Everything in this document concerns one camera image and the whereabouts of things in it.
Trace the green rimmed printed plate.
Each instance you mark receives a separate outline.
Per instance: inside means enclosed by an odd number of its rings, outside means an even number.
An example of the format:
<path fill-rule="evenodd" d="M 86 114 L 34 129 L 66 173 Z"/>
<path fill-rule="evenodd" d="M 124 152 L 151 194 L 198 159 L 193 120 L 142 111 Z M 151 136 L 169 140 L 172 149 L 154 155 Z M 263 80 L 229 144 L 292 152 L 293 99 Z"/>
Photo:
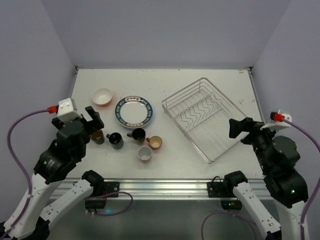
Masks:
<path fill-rule="evenodd" d="M 114 110 L 117 121 L 125 128 L 136 129 L 146 126 L 154 115 L 152 105 L 143 97 L 122 98 Z"/>

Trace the dark blue mug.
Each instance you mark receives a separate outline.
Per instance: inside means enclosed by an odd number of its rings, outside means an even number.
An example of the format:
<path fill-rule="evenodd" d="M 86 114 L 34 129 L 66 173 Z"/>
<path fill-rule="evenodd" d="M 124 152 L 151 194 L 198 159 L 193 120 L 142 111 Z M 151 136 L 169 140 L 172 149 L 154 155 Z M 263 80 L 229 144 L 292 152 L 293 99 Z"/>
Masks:
<path fill-rule="evenodd" d="M 120 133 L 113 132 L 111 134 L 107 134 L 106 137 L 109 140 L 109 143 L 115 150 L 119 150 L 123 147 L 124 141 Z"/>

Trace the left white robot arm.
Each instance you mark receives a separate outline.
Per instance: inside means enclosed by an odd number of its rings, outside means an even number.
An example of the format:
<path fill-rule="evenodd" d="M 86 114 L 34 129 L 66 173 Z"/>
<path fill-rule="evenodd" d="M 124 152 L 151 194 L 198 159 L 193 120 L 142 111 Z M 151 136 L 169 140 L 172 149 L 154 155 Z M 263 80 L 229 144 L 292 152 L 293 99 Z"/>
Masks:
<path fill-rule="evenodd" d="M 46 238 L 51 227 L 68 210 L 82 199 L 101 191 L 104 178 L 93 170 L 86 171 L 74 188 L 48 206 L 52 193 L 86 155 L 86 145 L 90 136 L 104 128 L 100 114 L 91 106 L 85 108 L 91 117 L 87 121 L 83 115 L 68 111 L 63 118 L 60 106 L 46 109 L 57 116 L 51 123 L 57 128 L 55 139 L 37 161 L 34 172 L 29 175 L 13 151 L 10 128 L 7 134 L 9 151 L 26 177 L 28 189 L 12 216 L 0 227 L 0 238 L 13 240 L 29 239 L 33 236 Z"/>

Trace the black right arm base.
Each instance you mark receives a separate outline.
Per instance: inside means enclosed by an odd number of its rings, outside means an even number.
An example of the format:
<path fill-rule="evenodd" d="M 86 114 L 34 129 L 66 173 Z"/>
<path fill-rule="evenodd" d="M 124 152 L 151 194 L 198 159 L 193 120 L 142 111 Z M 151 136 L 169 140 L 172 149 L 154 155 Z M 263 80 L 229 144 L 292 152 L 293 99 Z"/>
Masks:
<path fill-rule="evenodd" d="M 220 206 L 225 211 L 240 211 L 242 203 L 236 196 L 227 190 L 224 180 L 215 176 L 211 181 L 206 183 L 207 194 L 209 198 L 220 200 Z"/>

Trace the black mug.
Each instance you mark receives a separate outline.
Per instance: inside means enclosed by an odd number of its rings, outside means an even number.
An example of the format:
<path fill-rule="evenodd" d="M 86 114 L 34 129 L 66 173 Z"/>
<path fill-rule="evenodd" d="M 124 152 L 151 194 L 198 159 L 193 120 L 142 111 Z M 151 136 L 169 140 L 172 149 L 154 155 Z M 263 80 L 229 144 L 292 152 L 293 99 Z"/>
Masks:
<path fill-rule="evenodd" d="M 91 134 L 90 139 L 97 145 L 102 145 L 105 142 L 104 133 L 101 129 Z"/>

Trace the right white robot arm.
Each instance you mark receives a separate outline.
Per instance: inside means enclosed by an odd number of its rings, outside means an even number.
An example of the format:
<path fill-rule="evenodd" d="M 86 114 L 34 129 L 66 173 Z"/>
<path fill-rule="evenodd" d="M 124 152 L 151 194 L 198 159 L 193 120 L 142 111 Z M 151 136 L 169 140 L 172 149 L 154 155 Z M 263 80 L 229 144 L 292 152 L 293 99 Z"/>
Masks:
<path fill-rule="evenodd" d="M 285 136 L 276 136 L 282 129 L 290 127 L 292 118 L 288 114 L 272 113 L 272 122 L 255 121 L 250 117 L 229 120 L 229 137 L 241 139 L 250 145 L 257 157 L 264 176 L 263 181 L 276 205 L 279 221 L 276 221 L 254 194 L 248 179 L 241 171 L 226 174 L 223 179 L 226 191 L 234 194 L 254 220 L 265 240 L 308 240 L 309 230 L 303 209 L 309 199 L 304 178 L 296 171 L 300 159 L 296 143 Z"/>

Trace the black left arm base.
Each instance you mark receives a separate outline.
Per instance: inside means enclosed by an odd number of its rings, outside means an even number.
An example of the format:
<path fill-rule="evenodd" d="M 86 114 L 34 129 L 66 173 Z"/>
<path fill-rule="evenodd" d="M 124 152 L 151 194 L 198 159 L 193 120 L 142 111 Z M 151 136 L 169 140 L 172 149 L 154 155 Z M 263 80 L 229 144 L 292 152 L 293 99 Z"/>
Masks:
<path fill-rule="evenodd" d="M 104 209 L 107 204 L 106 194 L 115 193 L 120 189 L 120 183 L 118 181 L 104 181 L 99 187 L 93 189 L 89 198 L 98 197 L 95 199 L 85 200 L 84 207 L 88 211 L 97 212 L 97 210 Z"/>

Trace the orange red mug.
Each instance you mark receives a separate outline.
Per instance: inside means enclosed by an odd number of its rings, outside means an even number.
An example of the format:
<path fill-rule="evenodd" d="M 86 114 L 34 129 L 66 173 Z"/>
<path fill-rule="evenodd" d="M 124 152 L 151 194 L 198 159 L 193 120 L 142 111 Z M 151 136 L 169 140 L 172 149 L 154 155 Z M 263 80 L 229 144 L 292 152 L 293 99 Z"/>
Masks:
<path fill-rule="evenodd" d="M 159 136 L 147 137 L 146 141 L 149 143 L 150 148 L 153 150 L 157 150 L 163 145 L 163 140 Z"/>

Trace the orange bowl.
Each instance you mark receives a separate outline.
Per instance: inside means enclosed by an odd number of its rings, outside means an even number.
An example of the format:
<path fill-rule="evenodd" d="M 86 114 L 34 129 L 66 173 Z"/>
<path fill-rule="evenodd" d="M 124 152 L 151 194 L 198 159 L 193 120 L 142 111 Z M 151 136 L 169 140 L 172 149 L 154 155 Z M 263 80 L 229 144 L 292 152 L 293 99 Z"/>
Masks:
<path fill-rule="evenodd" d="M 91 96 L 92 102 L 99 107 L 108 106 L 113 99 L 113 92 L 108 88 L 99 88 Z"/>

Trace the light blue plate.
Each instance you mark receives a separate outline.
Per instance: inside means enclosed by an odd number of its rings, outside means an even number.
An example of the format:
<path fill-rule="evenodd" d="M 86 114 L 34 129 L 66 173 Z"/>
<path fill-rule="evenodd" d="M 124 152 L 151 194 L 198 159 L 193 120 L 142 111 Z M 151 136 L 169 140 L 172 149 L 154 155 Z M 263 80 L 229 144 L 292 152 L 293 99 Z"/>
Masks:
<path fill-rule="evenodd" d="M 126 103 L 120 109 L 119 116 L 125 127 L 142 128 L 151 122 L 153 110 L 142 103 Z"/>

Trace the dark maroon mug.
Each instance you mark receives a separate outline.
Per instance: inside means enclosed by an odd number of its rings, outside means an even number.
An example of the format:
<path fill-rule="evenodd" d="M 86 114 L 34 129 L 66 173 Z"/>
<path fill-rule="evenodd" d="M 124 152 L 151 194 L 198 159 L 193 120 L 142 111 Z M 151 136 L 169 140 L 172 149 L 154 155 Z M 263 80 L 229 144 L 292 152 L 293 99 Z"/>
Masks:
<path fill-rule="evenodd" d="M 126 136 L 141 142 L 146 139 L 146 131 L 143 128 L 136 128 L 131 133 L 127 133 Z"/>

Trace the pink mug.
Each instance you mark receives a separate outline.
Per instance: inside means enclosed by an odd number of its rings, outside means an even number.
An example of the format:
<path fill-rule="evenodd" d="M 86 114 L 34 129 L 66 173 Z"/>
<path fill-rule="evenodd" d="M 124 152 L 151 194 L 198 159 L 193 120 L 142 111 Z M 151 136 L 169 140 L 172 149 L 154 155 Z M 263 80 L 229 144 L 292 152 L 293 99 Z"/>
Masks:
<path fill-rule="evenodd" d="M 143 163 L 148 163 L 152 159 L 153 156 L 153 150 L 144 143 L 137 151 L 137 157 L 140 161 Z"/>

